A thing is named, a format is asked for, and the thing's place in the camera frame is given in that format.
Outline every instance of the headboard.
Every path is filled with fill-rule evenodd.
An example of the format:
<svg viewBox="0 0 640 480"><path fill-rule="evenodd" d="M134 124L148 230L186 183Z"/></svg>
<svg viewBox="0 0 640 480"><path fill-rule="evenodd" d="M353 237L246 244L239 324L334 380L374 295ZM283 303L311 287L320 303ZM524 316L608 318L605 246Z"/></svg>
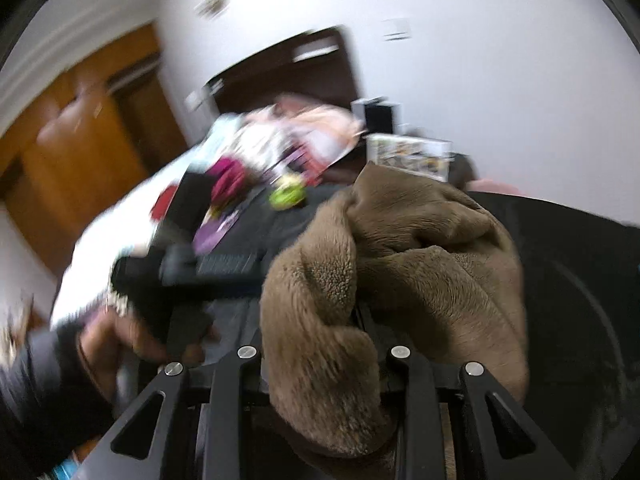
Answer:
<svg viewBox="0 0 640 480"><path fill-rule="evenodd" d="M248 112L297 93L350 108L359 97L342 30L304 32L253 54L206 85L220 113Z"/></svg>

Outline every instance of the white bed sheet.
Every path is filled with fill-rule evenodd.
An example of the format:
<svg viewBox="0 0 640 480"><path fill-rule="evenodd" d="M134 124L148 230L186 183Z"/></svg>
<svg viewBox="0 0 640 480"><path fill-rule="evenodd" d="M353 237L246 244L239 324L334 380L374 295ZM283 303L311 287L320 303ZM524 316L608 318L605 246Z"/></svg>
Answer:
<svg viewBox="0 0 640 480"><path fill-rule="evenodd" d="M179 182L187 168L205 171L213 165L219 157L220 144L237 131L239 119L233 114L218 118L202 144L139 184L89 224L76 242L71 264L62 278L51 313L51 326L75 316L107 288L111 266L118 256L150 242L157 223L149 213L160 193L169 184Z"/></svg>

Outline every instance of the dark sleeve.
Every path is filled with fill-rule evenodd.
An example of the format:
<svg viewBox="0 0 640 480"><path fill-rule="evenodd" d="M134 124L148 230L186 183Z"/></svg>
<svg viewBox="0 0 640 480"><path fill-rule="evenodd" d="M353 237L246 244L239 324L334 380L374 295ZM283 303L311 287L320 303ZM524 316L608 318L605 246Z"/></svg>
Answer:
<svg viewBox="0 0 640 480"><path fill-rule="evenodd" d="M12 368L0 372L0 433L8 439L7 449L16 450L2 458L15 462L17 470L50 471L113 423L111 405L82 368L78 331L67 325L35 333Z"/></svg>

